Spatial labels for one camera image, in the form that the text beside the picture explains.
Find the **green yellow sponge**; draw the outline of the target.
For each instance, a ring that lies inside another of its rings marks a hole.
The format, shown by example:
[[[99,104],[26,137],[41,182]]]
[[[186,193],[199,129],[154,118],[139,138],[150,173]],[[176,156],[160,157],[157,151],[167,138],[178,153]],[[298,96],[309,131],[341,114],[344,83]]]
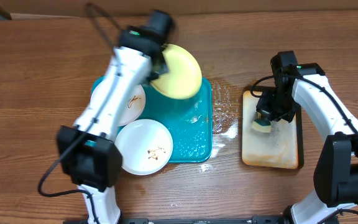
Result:
[[[256,118],[253,120],[251,127],[260,133],[270,133],[272,130],[271,122],[266,118]]]

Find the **yellow-green plate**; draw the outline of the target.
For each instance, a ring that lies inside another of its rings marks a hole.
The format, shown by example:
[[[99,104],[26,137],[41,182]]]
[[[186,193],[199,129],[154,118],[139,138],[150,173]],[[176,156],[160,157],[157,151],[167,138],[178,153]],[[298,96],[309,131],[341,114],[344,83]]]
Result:
[[[151,85],[162,95],[176,100],[195,96],[201,88],[203,77],[194,56],[174,44],[168,44],[162,53],[168,72],[151,81]]]

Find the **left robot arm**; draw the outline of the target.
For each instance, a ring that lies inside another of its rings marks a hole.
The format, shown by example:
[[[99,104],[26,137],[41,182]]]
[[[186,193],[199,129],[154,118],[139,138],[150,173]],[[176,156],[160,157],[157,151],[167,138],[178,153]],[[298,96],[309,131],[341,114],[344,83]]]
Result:
[[[88,209],[88,223],[119,223],[121,211],[115,201],[114,184],[122,155],[114,139],[118,122],[135,86],[167,73],[164,44],[171,27],[130,26],[122,31],[119,45],[112,48],[102,90],[75,121],[62,126],[57,135],[60,153],[56,164],[77,185]]]

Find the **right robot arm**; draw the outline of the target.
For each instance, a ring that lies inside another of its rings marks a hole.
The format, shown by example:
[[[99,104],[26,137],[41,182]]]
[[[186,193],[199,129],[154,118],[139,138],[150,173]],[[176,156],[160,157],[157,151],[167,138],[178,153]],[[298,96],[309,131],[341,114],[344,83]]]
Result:
[[[265,91],[256,106],[256,131],[268,133],[272,121],[291,122],[302,107],[324,146],[314,171],[314,189],[286,208],[284,223],[337,223],[342,213],[358,215],[358,119],[336,96],[316,63],[272,64],[274,91]]]

